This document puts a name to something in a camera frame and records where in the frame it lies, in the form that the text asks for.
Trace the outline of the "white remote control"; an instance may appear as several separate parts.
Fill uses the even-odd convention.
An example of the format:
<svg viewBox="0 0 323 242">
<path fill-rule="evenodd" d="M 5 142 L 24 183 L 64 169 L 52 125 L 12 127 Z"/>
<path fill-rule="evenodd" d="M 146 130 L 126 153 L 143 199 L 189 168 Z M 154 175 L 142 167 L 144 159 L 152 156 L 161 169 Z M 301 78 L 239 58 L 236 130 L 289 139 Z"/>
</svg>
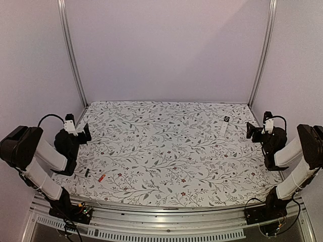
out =
<svg viewBox="0 0 323 242">
<path fill-rule="evenodd" d="M 225 136 L 229 121 L 230 121 L 230 117 L 225 116 L 223 124 L 222 124 L 221 129 L 220 129 L 220 133 L 219 133 L 220 136 L 223 136 L 223 137 Z"/>
</svg>

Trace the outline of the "red orange battery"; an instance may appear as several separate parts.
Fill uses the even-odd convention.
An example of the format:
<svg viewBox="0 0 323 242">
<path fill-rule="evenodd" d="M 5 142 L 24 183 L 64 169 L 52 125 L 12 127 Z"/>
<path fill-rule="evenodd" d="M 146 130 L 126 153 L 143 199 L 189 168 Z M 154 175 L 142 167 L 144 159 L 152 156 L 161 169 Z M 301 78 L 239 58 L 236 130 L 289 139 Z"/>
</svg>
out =
<svg viewBox="0 0 323 242">
<path fill-rule="evenodd" d="M 103 175 L 99 178 L 98 182 L 100 183 L 104 178 L 105 178 L 105 174 L 103 174 Z"/>
</svg>

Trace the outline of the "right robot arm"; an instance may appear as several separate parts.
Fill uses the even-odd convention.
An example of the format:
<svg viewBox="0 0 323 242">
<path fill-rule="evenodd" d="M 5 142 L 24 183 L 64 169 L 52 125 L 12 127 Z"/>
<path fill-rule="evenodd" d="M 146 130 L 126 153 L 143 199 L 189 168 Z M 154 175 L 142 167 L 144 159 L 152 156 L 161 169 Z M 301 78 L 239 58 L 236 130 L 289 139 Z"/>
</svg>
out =
<svg viewBox="0 0 323 242">
<path fill-rule="evenodd" d="M 322 169 L 322 126 L 299 124 L 298 135 L 290 142 L 286 130 L 275 127 L 272 119 L 263 128 L 250 123 L 246 126 L 246 137 L 261 144 L 267 170 L 284 171 L 297 162 L 290 174 L 270 189 L 262 206 L 245 208 L 246 220 L 256 223 L 286 216 L 287 205 L 296 192 L 304 189 Z"/>
</svg>

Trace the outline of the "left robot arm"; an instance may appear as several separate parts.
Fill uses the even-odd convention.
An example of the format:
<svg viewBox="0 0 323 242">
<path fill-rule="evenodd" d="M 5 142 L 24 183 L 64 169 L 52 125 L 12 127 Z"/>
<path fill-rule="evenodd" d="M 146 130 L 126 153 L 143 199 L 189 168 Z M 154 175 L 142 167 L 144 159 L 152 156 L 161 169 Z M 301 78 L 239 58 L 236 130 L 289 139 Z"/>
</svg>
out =
<svg viewBox="0 0 323 242">
<path fill-rule="evenodd" d="M 80 145 L 91 141 L 88 125 L 82 132 L 76 132 L 69 120 L 49 144 L 42 136 L 40 127 L 18 126 L 1 140 L 1 160 L 18 171 L 26 184 L 42 192 L 51 206 L 64 218 L 75 215 L 70 195 L 66 189 L 53 181 L 39 164 L 44 161 L 54 173 L 72 176 L 77 165 Z"/>
</svg>

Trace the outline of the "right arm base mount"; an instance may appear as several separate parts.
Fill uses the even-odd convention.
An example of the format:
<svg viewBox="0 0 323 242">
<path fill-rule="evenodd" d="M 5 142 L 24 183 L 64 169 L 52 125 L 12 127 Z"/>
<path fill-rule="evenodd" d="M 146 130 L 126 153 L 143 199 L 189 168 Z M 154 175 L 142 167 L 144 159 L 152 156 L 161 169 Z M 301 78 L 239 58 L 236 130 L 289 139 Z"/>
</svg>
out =
<svg viewBox="0 0 323 242">
<path fill-rule="evenodd" d="M 244 216 L 248 225 L 282 218 L 286 215 L 287 209 L 285 206 L 261 205 L 244 209 Z"/>
</svg>

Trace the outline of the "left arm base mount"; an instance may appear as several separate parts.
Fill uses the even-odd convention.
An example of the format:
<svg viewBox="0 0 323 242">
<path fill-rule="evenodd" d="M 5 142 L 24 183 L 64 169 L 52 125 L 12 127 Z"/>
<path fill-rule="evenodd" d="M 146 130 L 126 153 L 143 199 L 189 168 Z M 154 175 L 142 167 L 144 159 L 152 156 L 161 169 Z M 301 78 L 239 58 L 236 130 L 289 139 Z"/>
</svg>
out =
<svg viewBox="0 0 323 242">
<path fill-rule="evenodd" d="M 61 219 L 69 219 L 70 221 L 89 224 L 92 218 L 93 208 L 85 203 L 79 205 L 63 205 L 62 203 L 52 204 L 49 215 Z"/>
</svg>

